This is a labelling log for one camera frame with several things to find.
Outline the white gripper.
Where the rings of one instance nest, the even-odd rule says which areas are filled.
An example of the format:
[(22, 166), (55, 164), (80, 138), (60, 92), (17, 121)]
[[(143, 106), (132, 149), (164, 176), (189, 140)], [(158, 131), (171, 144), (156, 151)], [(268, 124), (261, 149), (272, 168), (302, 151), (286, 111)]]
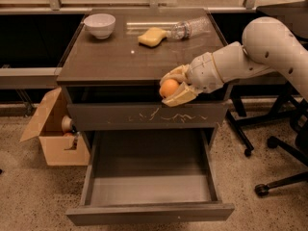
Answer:
[(163, 103), (169, 107), (189, 103), (195, 100), (201, 92), (211, 93), (221, 89), (224, 85), (212, 53), (205, 53), (194, 58), (189, 65), (182, 64), (175, 67), (162, 77), (160, 85), (169, 79), (181, 83), (174, 94), (163, 99)]

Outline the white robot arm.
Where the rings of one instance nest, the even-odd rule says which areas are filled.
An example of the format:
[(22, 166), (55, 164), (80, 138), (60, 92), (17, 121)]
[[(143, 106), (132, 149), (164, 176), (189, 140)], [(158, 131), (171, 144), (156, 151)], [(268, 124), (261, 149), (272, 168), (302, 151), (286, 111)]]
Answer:
[(166, 74), (161, 81), (179, 83), (174, 93), (165, 95), (169, 107), (194, 100), (200, 93), (211, 93), (224, 84), (276, 71), (308, 100), (308, 51), (279, 20), (259, 17), (243, 31), (242, 40), (213, 53), (206, 52)]

